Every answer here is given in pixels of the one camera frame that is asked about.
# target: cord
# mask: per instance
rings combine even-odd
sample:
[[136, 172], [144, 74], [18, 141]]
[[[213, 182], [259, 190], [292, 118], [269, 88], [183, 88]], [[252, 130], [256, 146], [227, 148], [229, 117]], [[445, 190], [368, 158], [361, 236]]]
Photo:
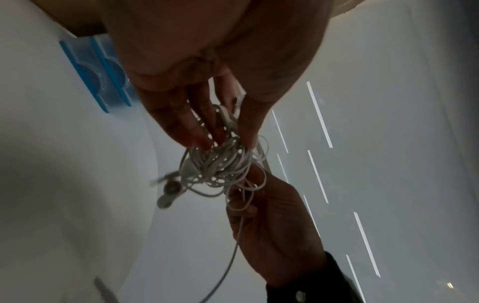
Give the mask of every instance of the cord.
[[[266, 159], [266, 155], [269, 150], [268, 141], [263, 136], [259, 136], [259, 138], [264, 139], [267, 145], [266, 151], [262, 154], [258, 154], [253, 150], [248, 150], [241, 143], [239, 140], [240, 138], [237, 135], [238, 121], [236, 118], [223, 106], [214, 105], [214, 107], [218, 117], [223, 122], [226, 132], [226, 140], [221, 146], [215, 144], [211, 150], [205, 152], [200, 150], [198, 147], [187, 149], [183, 154], [183, 157], [180, 161], [180, 168], [177, 172], [170, 173], [165, 177], [152, 182], [152, 184], [156, 185], [165, 180], [174, 180], [178, 177], [180, 178], [179, 183], [181, 184], [181, 187], [177, 193], [173, 195], [168, 195], [165, 193], [162, 197], [160, 197], [160, 199], [162, 199], [166, 196], [166, 199], [168, 199], [169, 202], [167, 207], [169, 207], [178, 196], [189, 190], [200, 196], [209, 198], [214, 198], [220, 196], [221, 194], [225, 194], [227, 207], [232, 211], [240, 212], [247, 209], [251, 204], [253, 201], [254, 192], [262, 189], [266, 185], [266, 171], [261, 167], [261, 165], [259, 165], [259, 162], [262, 162]], [[204, 123], [201, 123], [201, 126], [206, 129]], [[260, 185], [255, 185], [246, 178], [253, 163], [255, 163], [264, 174], [264, 181]], [[204, 183], [212, 188], [222, 189], [216, 194], [207, 194], [194, 188], [195, 185]], [[242, 208], [235, 209], [229, 204], [228, 197], [233, 186], [241, 189], [242, 199], [245, 202], [245, 205]], [[251, 192], [247, 201], [246, 191]], [[243, 225], [244, 217], [241, 217], [237, 242], [235, 244], [235, 249], [233, 250], [233, 255], [230, 259], [230, 262], [220, 280], [199, 303], [207, 302], [215, 294], [228, 275], [238, 251]], [[105, 286], [100, 278], [97, 277], [94, 284], [99, 290], [105, 303], [119, 302], [114, 293]]]

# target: skin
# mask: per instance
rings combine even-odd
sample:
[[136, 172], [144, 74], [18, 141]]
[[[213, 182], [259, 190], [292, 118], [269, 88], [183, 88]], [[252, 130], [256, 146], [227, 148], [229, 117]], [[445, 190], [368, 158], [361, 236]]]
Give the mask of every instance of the skin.
[[[263, 183], [264, 174], [252, 165], [247, 179]], [[230, 191], [230, 205], [244, 205], [240, 189]], [[272, 287], [320, 270], [326, 263], [321, 239], [298, 192], [271, 174], [266, 186], [254, 193], [244, 211], [227, 208], [233, 237], [238, 240], [241, 217], [244, 217], [239, 248], [250, 266]]]
[[247, 92], [239, 136], [248, 148], [271, 107], [321, 44], [332, 0], [100, 0], [120, 61], [145, 108], [170, 137], [208, 150], [224, 132], [210, 102], [234, 111], [236, 80]]

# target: black sleeve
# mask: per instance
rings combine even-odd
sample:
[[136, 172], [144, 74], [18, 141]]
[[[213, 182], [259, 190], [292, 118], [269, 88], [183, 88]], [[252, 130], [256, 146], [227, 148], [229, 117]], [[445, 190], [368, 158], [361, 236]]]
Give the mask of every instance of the black sleeve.
[[320, 271], [278, 289], [267, 285], [268, 303], [361, 303], [352, 281], [343, 275], [333, 256], [326, 255], [326, 266]]

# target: blue edge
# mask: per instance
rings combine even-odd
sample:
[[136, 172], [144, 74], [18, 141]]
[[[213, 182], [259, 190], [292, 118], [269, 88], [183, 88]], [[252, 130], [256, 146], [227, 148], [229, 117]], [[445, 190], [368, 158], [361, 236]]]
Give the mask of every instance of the blue edge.
[[128, 97], [123, 91], [123, 88], [120, 85], [120, 82], [118, 81], [118, 78], [115, 72], [111, 68], [111, 65], [106, 61], [105, 56], [101, 52], [100, 46], [98, 46], [98, 43], [96, 42], [94, 37], [90, 37], [90, 44], [96, 56], [98, 57], [98, 59], [100, 59], [101, 65], [103, 65], [103, 68], [105, 69], [106, 73], [110, 77], [110, 80], [113, 83], [113, 86], [116, 88], [121, 99], [123, 100], [123, 102], [126, 103], [126, 105], [131, 106], [130, 101], [128, 101]]
[[80, 65], [75, 62], [75, 59], [73, 58], [73, 55], [71, 54], [70, 50], [69, 50], [68, 47], [66, 46], [65, 42], [60, 41], [60, 46], [61, 46], [61, 48], [63, 49], [63, 51], [65, 52], [66, 56], [68, 57], [68, 60], [70, 60], [71, 65], [73, 65], [73, 67], [75, 68], [76, 72], [78, 73], [78, 75], [80, 76], [80, 78], [83, 80], [83, 83], [85, 83], [86, 87], [87, 87], [88, 90], [90, 91], [90, 93], [91, 93], [91, 95], [93, 96], [93, 98], [95, 98], [95, 100], [96, 100], [96, 102], [98, 103], [98, 105], [100, 105], [101, 109], [102, 109], [104, 112], [108, 113], [108, 109], [105, 107], [105, 104], [103, 104], [103, 102], [97, 97], [97, 93], [96, 93], [96, 91], [93, 89], [92, 83], [90, 82], [90, 80], [88, 79], [88, 77], [85, 75], [85, 73], [83, 72], [83, 70], [80, 68]]

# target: blue plastic container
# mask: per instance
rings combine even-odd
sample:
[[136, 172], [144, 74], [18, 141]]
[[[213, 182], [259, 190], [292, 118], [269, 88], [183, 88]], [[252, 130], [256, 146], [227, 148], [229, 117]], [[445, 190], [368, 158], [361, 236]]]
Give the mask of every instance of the blue plastic container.
[[60, 42], [78, 75], [104, 112], [126, 107], [90, 43], [89, 37]]
[[90, 38], [90, 42], [123, 101], [128, 106], [139, 102], [135, 89], [118, 60], [110, 36], [108, 34], [96, 35]]

